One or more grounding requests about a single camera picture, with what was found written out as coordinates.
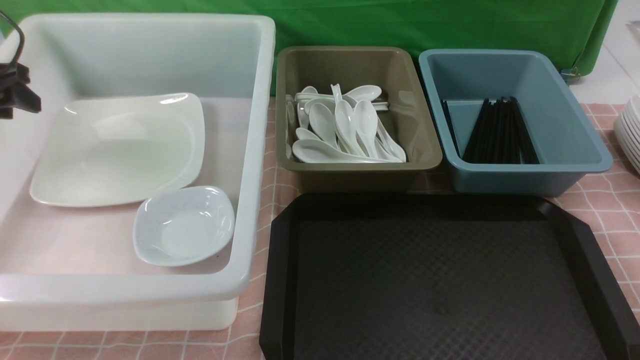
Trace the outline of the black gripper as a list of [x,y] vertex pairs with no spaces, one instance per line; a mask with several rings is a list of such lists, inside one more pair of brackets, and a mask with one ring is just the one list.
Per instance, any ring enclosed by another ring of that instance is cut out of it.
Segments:
[[13,119],[14,110],[34,114],[42,111],[41,98],[28,87],[30,69],[21,64],[0,64],[0,118]]

